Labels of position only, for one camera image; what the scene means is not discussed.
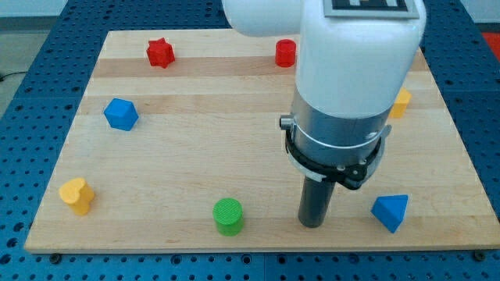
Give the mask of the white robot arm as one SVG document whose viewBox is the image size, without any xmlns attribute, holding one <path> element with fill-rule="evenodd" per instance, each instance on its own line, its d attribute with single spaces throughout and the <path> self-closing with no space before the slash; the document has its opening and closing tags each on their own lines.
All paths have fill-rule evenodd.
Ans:
<svg viewBox="0 0 500 281">
<path fill-rule="evenodd" d="M 352 190 L 374 173 L 387 118 L 426 24 L 422 1 L 224 0 L 249 37 L 299 36 L 295 95 L 280 118 L 291 162 Z"/>
</svg>

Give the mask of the yellow block behind arm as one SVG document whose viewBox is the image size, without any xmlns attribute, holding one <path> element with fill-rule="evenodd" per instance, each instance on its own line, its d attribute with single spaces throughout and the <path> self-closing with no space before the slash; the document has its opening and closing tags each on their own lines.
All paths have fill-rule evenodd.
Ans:
<svg viewBox="0 0 500 281">
<path fill-rule="evenodd" d="M 389 117 L 392 119 L 402 118 L 405 115 L 407 106 L 409 105 L 411 98 L 411 93 L 406 88 L 402 87 L 398 92 L 395 103 L 391 108 Z"/>
</svg>

